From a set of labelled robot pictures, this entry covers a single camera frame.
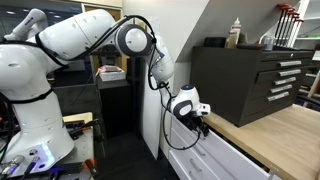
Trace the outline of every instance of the box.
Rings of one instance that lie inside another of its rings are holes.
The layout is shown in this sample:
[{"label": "box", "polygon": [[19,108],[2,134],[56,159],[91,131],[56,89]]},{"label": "box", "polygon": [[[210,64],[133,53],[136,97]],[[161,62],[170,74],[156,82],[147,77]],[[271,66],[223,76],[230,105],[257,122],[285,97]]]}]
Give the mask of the box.
[{"label": "box", "polygon": [[123,70],[120,72],[100,72],[99,75],[102,81],[115,81],[126,78],[126,73]]}]

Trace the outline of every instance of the bottle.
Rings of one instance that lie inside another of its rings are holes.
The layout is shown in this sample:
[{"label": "bottle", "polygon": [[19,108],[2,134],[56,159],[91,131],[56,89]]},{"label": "bottle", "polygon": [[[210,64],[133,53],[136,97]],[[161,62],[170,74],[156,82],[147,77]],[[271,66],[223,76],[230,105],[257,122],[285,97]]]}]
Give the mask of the bottle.
[{"label": "bottle", "polygon": [[239,17],[237,17],[237,20],[234,22],[234,24],[231,26],[231,30],[237,31],[237,40],[236,44],[238,44],[240,30],[241,30],[241,24],[239,21]]},{"label": "bottle", "polygon": [[229,32],[229,36],[226,40],[225,48],[234,49],[236,48],[236,41],[237,41],[237,31],[231,30]]}]

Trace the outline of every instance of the floor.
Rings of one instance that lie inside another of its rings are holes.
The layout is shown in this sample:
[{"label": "floor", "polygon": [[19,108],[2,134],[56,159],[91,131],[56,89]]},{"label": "floor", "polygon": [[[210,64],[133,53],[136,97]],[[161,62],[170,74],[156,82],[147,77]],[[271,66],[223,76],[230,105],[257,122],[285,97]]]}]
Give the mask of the floor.
[{"label": "floor", "polygon": [[165,156],[155,160],[144,140],[134,133],[108,139],[106,157],[99,155],[97,180],[179,180]]}]

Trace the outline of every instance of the slanted ceiling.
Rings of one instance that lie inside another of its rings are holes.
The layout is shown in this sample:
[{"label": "slanted ceiling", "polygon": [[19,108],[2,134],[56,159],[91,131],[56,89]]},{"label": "slanted ceiling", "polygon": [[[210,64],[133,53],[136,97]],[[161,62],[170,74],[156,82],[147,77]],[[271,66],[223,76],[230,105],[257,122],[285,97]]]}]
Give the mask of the slanted ceiling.
[{"label": "slanted ceiling", "polygon": [[191,61],[192,47],[203,45],[206,37],[226,37],[230,26],[240,18],[241,31],[255,43],[278,20],[279,3],[295,6],[299,0],[209,0],[208,5],[192,30],[176,62]]}]

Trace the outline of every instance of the white cabinet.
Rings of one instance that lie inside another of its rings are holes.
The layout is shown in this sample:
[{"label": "white cabinet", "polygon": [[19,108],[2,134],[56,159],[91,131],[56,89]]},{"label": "white cabinet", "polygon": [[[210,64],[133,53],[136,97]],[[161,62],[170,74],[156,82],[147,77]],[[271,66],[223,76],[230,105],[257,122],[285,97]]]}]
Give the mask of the white cabinet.
[{"label": "white cabinet", "polygon": [[[187,147],[196,138],[195,133],[172,117],[173,146]],[[169,161],[181,179],[267,180],[269,178],[267,172],[212,131],[207,137],[201,137],[191,149],[182,151],[171,149],[170,154]]]}]

